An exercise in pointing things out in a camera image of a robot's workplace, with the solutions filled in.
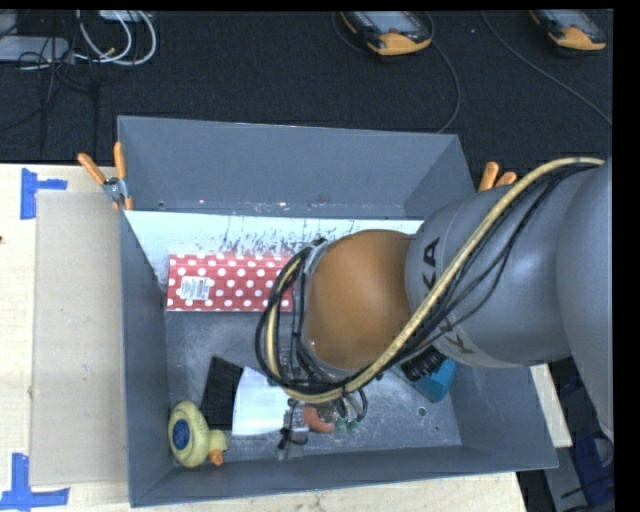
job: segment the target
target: bin floor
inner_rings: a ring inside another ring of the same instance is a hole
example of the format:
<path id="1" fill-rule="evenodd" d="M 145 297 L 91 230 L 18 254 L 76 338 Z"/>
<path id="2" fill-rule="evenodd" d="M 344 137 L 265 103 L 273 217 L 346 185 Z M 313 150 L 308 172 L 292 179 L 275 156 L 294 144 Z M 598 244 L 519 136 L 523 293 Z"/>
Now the bin floor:
<path id="1" fill-rule="evenodd" d="M 171 404 L 199 404 L 211 357 L 258 369 L 254 334 L 260 313 L 167 313 L 167 359 Z M 393 372 L 372 381 L 364 391 L 367 416 L 353 431 L 310 433 L 305 454 L 362 452 L 461 444 L 450 395 L 431 403 Z M 235 436 L 225 460 L 275 457 L 280 434 Z"/>

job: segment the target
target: orange clip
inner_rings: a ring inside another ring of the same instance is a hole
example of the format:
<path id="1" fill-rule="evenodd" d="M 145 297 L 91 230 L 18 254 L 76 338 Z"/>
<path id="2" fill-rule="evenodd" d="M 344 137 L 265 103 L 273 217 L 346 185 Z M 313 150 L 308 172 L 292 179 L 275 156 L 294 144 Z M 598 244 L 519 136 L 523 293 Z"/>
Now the orange clip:
<path id="1" fill-rule="evenodd" d="M 482 192 L 493 188 L 496 178 L 498 177 L 499 170 L 500 166 L 497 162 L 487 162 L 484 172 L 482 173 L 482 179 L 480 180 L 478 191 Z"/>
<path id="2" fill-rule="evenodd" d="M 496 187 L 501 187 L 503 185 L 511 185 L 512 183 L 515 183 L 517 179 L 518 179 L 518 175 L 515 172 L 507 171 L 497 181 Z"/>

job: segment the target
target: yellow cable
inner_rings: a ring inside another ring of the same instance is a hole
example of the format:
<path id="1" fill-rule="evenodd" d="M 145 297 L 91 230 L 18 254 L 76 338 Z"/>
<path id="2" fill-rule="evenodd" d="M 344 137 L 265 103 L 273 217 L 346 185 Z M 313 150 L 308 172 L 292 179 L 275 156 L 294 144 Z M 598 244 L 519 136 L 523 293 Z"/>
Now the yellow cable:
<path id="1" fill-rule="evenodd" d="M 298 269 L 298 267 L 302 264 L 301 260 L 296 261 L 291 265 L 289 270 L 282 276 L 280 279 L 280 286 L 276 288 L 276 295 L 282 292 L 284 288 L 284 283 L 287 282 L 289 277 L 293 275 L 293 273 Z M 267 317 L 267 325 L 266 325 L 266 333 L 273 333 L 275 331 L 275 315 L 276 308 L 271 309 L 271 314 Z M 267 352 L 267 362 L 269 363 L 269 368 L 276 375 L 276 377 L 280 378 L 280 372 L 278 371 L 278 364 L 276 363 L 276 351 L 275 351 L 275 343 L 269 343 L 268 337 L 266 341 L 266 352 Z"/>
<path id="2" fill-rule="evenodd" d="M 524 176 L 519 182 L 516 182 L 511 189 L 502 196 L 498 202 L 489 210 L 489 213 L 482 219 L 478 227 L 474 230 L 471 236 L 467 239 L 464 245 L 460 248 L 454 258 L 451 260 L 447 268 L 444 270 L 440 278 L 436 281 L 435 285 L 429 292 L 429 294 L 424 298 L 422 303 L 418 306 L 416 311 L 413 313 L 407 324 L 403 327 L 400 333 L 393 340 L 391 345 L 387 347 L 387 349 L 380 355 L 378 359 L 376 359 L 373 363 L 371 363 L 358 377 L 349 382 L 344 386 L 344 390 L 342 387 L 337 387 L 331 391 L 327 391 L 324 393 L 318 394 L 307 394 L 300 393 L 298 391 L 294 391 L 283 387 L 283 390 L 292 398 L 296 400 L 301 400 L 307 403 L 324 403 L 329 402 L 331 400 L 336 400 L 342 396 L 343 391 L 347 393 L 352 393 L 362 386 L 368 384 L 375 376 L 384 368 L 384 366 L 391 361 L 391 359 L 398 353 L 398 351 L 402 348 L 402 346 L 407 342 L 407 340 L 413 335 L 414 331 L 420 327 L 423 323 L 424 319 L 427 317 L 429 311 L 433 307 L 433 305 L 438 301 L 440 295 L 444 293 L 449 283 L 453 280 L 456 273 L 462 266 L 462 264 L 469 257 L 471 252 L 476 248 L 476 246 L 482 241 L 482 238 L 486 235 L 489 228 L 500 218 L 503 212 L 508 208 L 508 206 L 535 180 L 547 174 L 559 167 L 564 167 L 568 165 L 578 165 L 578 164 L 593 164 L 593 165 L 603 165 L 604 160 L 599 158 L 591 158 L 591 157 L 569 157 L 569 158 L 560 158 L 557 160 L 553 160 L 546 164 L 543 164 L 529 174 Z M 275 319 L 275 309 L 272 309 L 269 315 L 268 326 L 273 327 Z M 267 345 L 267 352 L 271 353 L 273 351 L 274 338 L 273 338 L 273 329 L 267 329 L 265 333 L 265 342 Z M 277 372 L 277 365 L 275 363 L 275 353 L 273 358 L 269 359 L 269 365 L 271 370 Z"/>

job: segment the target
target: red polka dot box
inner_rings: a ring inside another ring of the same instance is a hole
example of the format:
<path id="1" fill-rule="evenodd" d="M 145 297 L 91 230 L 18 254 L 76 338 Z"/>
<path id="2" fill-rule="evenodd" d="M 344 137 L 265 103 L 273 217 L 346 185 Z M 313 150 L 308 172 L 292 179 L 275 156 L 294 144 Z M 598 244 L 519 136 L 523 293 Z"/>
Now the red polka dot box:
<path id="1" fill-rule="evenodd" d="M 167 311 L 264 311 L 275 280 L 291 256 L 171 254 Z M 280 306 L 291 311 L 290 291 Z"/>

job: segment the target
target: white paper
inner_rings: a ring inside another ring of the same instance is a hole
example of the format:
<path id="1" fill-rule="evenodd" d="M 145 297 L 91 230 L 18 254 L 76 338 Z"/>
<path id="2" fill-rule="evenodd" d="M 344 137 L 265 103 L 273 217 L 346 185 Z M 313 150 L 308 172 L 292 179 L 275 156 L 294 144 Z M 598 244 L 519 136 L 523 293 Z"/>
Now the white paper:
<path id="1" fill-rule="evenodd" d="M 267 378 L 245 367 L 233 404 L 232 435 L 254 436 L 277 432 L 282 428 L 289 395 Z"/>

